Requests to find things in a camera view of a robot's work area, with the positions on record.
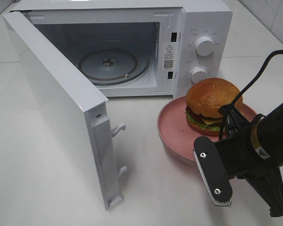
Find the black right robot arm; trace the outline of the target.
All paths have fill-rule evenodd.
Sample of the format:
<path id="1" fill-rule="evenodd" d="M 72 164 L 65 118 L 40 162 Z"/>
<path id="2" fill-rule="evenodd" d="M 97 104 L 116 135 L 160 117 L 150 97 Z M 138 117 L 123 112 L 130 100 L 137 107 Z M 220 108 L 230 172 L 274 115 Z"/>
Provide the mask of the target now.
<path id="1" fill-rule="evenodd" d="M 201 136 L 193 154 L 211 201 L 232 203 L 230 179 L 246 180 L 268 204 L 270 216 L 283 216 L 283 103 L 266 116 L 247 121 L 235 108 L 221 109 L 227 137 L 213 142 Z"/>

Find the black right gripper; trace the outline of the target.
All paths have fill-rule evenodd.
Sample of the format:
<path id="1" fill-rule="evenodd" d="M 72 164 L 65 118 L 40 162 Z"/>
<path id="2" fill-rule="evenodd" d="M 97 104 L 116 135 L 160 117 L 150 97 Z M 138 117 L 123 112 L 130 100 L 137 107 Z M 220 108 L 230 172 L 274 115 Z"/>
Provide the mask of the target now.
<path id="1" fill-rule="evenodd" d="M 236 107 L 223 107 L 223 141 L 201 136 L 194 141 L 194 158 L 208 195 L 216 206 L 232 204 L 229 176 L 245 179 L 270 207 L 283 216 L 283 114 L 270 113 L 251 126 Z"/>

